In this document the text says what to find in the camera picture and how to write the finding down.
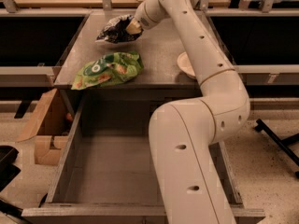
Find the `floor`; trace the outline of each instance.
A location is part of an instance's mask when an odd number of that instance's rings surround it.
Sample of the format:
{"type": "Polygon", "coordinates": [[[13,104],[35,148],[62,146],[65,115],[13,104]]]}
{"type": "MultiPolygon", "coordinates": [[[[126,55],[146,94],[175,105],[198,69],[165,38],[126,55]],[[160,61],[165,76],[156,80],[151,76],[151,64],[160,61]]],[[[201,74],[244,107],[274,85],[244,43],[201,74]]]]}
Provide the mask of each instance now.
{"type": "MultiPolygon", "coordinates": [[[[0,145],[19,150],[15,165],[21,172],[0,192],[0,198],[20,208],[38,207],[47,193],[55,167],[36,165],[34,138],[16,143],[15,140],[30,118],[35,102],[22,119],[14,119],[18,102],[0,102],[0,145]]],[[[299,99],[267,99],[252,102],[246,125],[225,140],[237,185],[246,208],[262,208],[266,218],[261,224],[299,223],[299,171],[279,147],[264,133],[253,128],[262,119],[279,137],[297,133],[299,99]]],[[[292,146],[299,154],[299,146],[292,146]]],[[[18,223],[0,214],[1,224],[18,223]]]]}

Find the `white plate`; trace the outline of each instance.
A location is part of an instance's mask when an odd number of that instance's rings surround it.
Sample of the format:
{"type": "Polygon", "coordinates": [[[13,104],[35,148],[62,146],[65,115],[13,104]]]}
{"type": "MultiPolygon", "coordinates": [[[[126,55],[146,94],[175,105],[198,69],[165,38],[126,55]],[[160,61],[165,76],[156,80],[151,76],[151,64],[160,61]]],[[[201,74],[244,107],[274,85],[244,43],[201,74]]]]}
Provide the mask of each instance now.
{"type": "Polygon", "coordinates": [[[192,65],[189,61],[188,55],[186,52],[181,53],[178,56],[178,67],[181,69],[186,75],[192,79],[196,79],[195,73],[193,71],[192,65]]]}

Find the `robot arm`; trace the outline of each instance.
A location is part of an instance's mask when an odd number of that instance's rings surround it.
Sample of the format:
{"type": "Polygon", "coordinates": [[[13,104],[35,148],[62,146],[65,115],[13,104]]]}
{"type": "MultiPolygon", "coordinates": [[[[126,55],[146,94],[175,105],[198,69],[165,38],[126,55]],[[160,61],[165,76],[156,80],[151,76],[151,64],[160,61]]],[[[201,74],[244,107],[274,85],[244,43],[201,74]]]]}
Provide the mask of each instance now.
{"type": "Polygon", "coordinates": [[[170,16],[203,93],[160,106],[150,119],[149,143],[169,223],[231,224],[235,219],[208,146],[243,126],[249,97],[195,14],[196,1],[146,0],[135,14],[144,29],[170,16]]]}

